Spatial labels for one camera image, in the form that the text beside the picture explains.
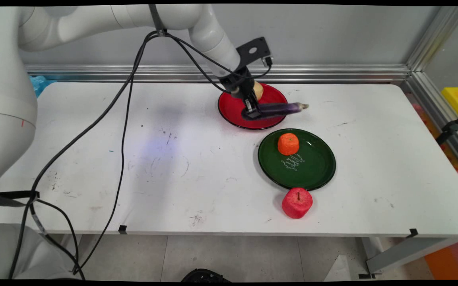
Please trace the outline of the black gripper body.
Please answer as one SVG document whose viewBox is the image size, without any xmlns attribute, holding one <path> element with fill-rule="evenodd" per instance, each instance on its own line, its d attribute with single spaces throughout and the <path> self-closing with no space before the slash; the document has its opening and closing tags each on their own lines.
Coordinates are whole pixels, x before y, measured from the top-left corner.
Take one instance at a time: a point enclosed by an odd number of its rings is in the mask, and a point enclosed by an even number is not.
<svg viewBox="0 0 458 286">
<path fill-rule="evenodd" d="M 233 73 L 229 73 L 224 77 L 218 77 L 218 80 L 223 87 L 230 91 L 232 97 L 245 100 L 253 97 L 256 99 L 254 91 L 255 80 L 247 67 L 241 68 Z"/>
</svg>

